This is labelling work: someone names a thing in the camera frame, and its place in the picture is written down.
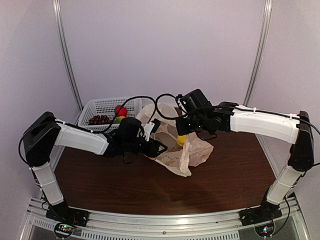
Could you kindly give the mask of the yellow lemon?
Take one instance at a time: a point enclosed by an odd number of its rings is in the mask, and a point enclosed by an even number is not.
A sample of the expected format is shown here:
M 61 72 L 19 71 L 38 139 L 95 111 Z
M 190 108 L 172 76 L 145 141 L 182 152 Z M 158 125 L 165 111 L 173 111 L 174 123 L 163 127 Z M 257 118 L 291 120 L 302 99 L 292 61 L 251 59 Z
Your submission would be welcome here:
M 186 141 L 186 135 L 178 135 L 176 138 L 177 145 L 183 147 Z

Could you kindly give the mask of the banana print plastic bag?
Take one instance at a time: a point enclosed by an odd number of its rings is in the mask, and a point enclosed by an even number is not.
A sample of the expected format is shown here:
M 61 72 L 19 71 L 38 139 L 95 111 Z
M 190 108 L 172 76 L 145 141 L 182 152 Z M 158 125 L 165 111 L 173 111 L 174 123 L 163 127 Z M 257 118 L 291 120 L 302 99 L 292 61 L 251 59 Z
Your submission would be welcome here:
M 189 167 L 196 167 L 205 163 L 214 150 L 214 146 L 200 139 L 194 132 L 186 135 L 182 139 L 183 145 L 180 146 L 177 142 L 179 135 L 176 122 L 174 120 L 164 119 L 157 112 L 152 115 L 154 109 L 153 104 L 148 104 L 144 106 L 136 116 L 143 125 L 145 125 L 148 120 L 157 119 L 160 121 L 159 128 L 155 133 L 152 133 L 150 137 L 167 146 L 167 150 L 159 156 L 151 157 L 150 159 L 166 167 L 178 176 L 191 176 L 192 173 Z

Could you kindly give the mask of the green yellow mango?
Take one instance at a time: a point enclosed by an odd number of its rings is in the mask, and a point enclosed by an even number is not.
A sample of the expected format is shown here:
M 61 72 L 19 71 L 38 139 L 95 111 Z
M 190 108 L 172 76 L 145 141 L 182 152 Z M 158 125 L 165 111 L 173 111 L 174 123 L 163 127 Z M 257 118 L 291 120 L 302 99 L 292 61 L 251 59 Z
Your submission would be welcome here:
M 113 123 L 114 123 L 114 124 L 120 124 L 121 121 L 122 121 L 123 119 L 125 119 L 125 118 L 126 118 L 126 117 L 123 116 L 123 115 L 117 116 L 117 117 L 114 119 Z

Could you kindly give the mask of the red apple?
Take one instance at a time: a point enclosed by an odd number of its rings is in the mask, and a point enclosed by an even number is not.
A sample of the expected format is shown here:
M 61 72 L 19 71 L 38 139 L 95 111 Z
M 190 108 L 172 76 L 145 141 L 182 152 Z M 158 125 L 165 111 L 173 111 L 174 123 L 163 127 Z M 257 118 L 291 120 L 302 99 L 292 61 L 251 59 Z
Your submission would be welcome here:
M 117 105 L 114 109 L 114 113 L 117 117 L 126 117 L 128 110 L 124 106 Z

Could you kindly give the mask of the dark red grape bunch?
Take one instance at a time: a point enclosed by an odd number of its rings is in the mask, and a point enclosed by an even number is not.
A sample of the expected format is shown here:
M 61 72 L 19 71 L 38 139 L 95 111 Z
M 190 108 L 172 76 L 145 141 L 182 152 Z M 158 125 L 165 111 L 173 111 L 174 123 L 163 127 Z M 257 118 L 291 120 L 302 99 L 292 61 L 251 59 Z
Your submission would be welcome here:
M 94 115 L 88 120 L 89 125 L 108 125 L 111 123 L 107 115 Z

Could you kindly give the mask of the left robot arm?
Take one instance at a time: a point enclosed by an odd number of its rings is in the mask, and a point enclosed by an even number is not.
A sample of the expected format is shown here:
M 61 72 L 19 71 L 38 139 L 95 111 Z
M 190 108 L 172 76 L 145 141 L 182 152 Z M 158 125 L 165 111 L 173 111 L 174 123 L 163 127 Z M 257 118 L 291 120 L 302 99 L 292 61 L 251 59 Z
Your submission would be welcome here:
M 72 218 L 56 176 L 50 165 L 50 155 L 54 146 L 62 146 L 113 158 L 125 153 L 156 158 L 168 147 L 151 138 L 160 126 L 160 121 L 142 125 L 134 117 L 121 120 L 119 127 L 109 133 L 88 130 L 55 118 L 52 112 L 43 113 L 21 136 L 18 154 L 39 183 L 52 213 L 61 222 Z

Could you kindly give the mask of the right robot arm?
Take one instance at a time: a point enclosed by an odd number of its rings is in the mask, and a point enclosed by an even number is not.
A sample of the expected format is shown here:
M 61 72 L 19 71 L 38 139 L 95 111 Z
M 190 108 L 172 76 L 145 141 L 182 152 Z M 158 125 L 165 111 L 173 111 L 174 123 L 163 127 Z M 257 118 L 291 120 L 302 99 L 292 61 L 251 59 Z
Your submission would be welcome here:
M 287 164 L 256 210 L 256 216 L 261 221 L 268 220 L 276 212 L 299 178 L 315 165 L 312 125 L 305 111 L 284 114 L 226 101 L 212 105 L 200 89 L 186 95 L 179 94 L 176 100 L 186 111 L 175 121 L 181 136 L 200 131 L 210 135 L 215 135 L 217 131 L 244 132 L 291 144 Z

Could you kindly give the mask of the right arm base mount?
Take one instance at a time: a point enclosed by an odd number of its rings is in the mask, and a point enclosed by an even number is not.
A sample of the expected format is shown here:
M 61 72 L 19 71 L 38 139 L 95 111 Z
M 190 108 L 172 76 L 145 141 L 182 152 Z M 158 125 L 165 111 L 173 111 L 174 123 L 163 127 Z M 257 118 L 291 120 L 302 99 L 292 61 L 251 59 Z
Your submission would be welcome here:
M 257 207 L 249 207 L 238 212 L 242 226 L 270 222 L 283 214 L 279 205 L 263 203 Z

